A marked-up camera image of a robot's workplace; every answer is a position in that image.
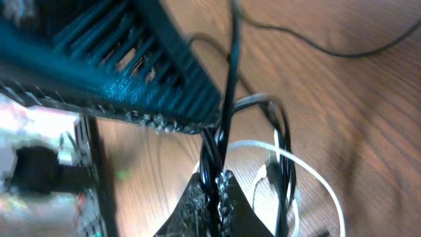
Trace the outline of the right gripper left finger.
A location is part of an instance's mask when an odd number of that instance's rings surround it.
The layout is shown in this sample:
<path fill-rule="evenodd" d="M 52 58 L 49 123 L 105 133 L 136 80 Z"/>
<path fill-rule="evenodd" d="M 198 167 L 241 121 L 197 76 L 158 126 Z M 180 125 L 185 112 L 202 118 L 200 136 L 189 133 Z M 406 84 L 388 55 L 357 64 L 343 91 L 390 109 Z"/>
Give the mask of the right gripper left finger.
<path fill-rule="evenodd" d="M 206 197 L 198 172 L 192 174 L 174 211 L 155 236 L 203 237 L 208 235 Z"/>

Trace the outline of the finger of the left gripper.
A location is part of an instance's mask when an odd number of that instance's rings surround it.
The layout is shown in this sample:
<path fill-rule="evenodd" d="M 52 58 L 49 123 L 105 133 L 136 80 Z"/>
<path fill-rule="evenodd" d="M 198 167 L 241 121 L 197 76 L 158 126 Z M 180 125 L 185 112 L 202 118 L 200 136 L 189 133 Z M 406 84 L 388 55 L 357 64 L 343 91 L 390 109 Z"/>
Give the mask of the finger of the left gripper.
<path fill-rule="evenodd" d="M 197 134 L 220 93 L 158 1 L 2 1 L 1 93 Z"/>

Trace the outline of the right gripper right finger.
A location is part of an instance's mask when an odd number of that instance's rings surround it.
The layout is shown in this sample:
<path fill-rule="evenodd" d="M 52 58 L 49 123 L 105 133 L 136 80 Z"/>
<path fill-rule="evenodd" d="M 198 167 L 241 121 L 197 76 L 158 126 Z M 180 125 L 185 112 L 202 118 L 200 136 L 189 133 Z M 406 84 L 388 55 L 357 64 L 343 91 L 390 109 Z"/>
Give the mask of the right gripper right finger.
<path fill-rule="evenodd" d="M 252 210 L 232 171 L 223 170 L 215 178 L 218 188 L 220 235 L 231 237 L 273 237 Z"/>

